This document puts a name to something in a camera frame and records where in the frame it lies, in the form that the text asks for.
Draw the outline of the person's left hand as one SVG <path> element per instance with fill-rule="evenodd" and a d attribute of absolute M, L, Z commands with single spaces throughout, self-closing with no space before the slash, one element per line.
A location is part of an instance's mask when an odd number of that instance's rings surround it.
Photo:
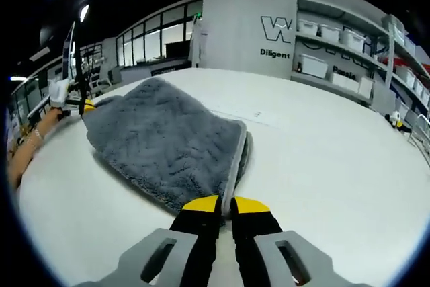
<path fill-rule="evenodd" d="M 37 129 L 41 136 L 46 136 L 65 116 L 61 108 L 51 108 L 39 121 Z"/>

